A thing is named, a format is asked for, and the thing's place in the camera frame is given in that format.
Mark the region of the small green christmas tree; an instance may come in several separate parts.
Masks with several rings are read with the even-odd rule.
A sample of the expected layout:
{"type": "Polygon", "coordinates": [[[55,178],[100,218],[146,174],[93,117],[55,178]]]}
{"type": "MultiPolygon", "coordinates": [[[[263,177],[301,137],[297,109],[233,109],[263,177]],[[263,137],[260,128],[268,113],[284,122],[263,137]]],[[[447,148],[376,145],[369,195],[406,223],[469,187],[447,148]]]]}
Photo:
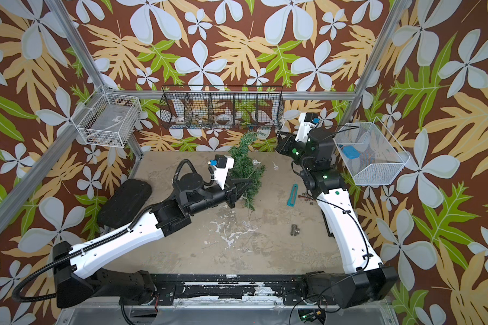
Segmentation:
{"type": "Polygon", "coordinates": [[[251,211],[255,211],[255,197],[262,186],[262,176],[265,172],[265,166],[253,164],[253,159],[249,156],[250,146],[257,140],[258,134],[249,131],[244,134],[239,143],[232,146],[229,150],[230,156],[235,160],[234,167],[230,174],[237,179],[251,180],[251,184],[244,192],[244,205],[251,211]]]}

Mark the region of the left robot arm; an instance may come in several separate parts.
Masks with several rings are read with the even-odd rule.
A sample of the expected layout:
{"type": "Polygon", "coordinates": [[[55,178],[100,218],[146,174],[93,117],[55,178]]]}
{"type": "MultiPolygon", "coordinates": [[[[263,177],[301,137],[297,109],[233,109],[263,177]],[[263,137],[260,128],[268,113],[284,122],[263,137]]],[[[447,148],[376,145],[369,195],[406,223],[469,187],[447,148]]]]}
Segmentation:
{"type": "Polygon", "coordinates": [[[92,297],[122,297],[136,303],[149,302],[155,286],[146,271],[134,273],[105,269],[111,261],[140,246],[161,240],[191,223],[196,213],[221,203],[233,207],[253,184],[250,179],[227,178],[223,186],[206,183],[198,173],[173,179],[173,192],[164,201],[152,204],[127,225],[89,242],[55,247],[55,260],[28,275],[12,291],[19,303],[55,299],[60,309],[76,306],[92,297]],[[41,296],[24,296],[21,291],[46,272],[53,272],[55,291],[41,296]]]}

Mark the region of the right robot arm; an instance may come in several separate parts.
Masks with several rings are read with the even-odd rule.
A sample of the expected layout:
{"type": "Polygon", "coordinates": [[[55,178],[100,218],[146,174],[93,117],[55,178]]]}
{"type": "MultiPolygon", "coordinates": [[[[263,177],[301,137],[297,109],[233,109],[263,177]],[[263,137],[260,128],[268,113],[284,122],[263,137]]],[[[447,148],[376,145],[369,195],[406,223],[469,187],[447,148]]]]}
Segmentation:
{"type": "Polygon", "coordinates": [[[399,278],[393,267],[383,264],[359,224],[346,182],[332,163],[336,149],[333,137],[324,128],[310,130],[304,140],[280,131],[275,150],[301,168],[297,174],[309,199],[318,204],[342,259],[342,276],[325,272],[305,275],[308,298],[316,302],[330,300],[346,309],[384,299],[399,278]]]}

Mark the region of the teal plastic tool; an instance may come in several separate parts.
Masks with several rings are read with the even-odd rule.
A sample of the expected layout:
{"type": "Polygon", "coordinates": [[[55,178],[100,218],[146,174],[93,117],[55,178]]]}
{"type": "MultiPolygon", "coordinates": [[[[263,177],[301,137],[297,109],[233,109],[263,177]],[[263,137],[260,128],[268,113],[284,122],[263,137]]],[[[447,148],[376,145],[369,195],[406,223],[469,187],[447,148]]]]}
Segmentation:
{"type": "Polygon", "coordinates": [[[298,184],[294,184],[291,187],[290,195],[289,195],[289,198],[287,200],[287,206],[288,207],[295,207],[296,199],[298,197],[298,188],[299,188],[298,184]]]}

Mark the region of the blue object in basket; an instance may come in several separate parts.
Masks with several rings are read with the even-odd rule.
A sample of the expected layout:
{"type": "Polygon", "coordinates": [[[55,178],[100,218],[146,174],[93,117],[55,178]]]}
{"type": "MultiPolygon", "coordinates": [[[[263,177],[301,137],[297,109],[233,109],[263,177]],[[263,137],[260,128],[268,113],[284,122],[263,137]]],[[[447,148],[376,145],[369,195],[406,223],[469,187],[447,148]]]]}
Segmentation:
{"type": "Polygon", "coordinates": [[[356,159],[361,156],[360,152],[353,146],[343,146],[342,153],[347,159],[356,159]]]}

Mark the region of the small metal fitting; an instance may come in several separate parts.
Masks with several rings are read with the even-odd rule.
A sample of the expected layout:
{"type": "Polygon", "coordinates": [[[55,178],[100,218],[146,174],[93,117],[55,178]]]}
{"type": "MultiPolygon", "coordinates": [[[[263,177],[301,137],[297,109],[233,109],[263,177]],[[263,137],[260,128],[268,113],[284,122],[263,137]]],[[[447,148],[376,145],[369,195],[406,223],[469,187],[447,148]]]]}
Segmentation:
{"type": "Polygon", "coordinates": [[[297,236],[300,234],[300,229],[296,224],[291,225],[291,230],[290,230],[290,235],[291,236],[297,236]]]}

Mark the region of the black zipper case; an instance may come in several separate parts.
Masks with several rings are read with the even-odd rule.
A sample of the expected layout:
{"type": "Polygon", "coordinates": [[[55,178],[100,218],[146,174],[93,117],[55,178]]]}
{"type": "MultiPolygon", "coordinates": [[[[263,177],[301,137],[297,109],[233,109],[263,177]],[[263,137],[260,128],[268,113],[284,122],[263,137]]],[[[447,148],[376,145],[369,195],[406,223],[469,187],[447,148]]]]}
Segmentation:
{"type": "Polygon", "coordinates": [[[97,220],[100,226],[117,229],[132,222],[152,194],[151,185],[128,179],[102,206],[97,220]]]}

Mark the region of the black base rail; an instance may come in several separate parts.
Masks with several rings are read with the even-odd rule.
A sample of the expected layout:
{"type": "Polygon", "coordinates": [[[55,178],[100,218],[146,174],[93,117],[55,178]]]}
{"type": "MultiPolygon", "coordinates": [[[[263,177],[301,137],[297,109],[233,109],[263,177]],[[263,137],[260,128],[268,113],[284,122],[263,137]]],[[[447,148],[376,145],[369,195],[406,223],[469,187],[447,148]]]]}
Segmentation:
{"type": "Polygon", "coordinates": [[[309,272],[300,275],[278,274],[152,274],[155,286],[151,303],[178,306],[184,301],[215,300],[253,303],[264,301],[292,306],[303,298],[319,294],[310,287],[310,279],[319,279],[326,287],[335,281],[332,274],[309,272]]]}

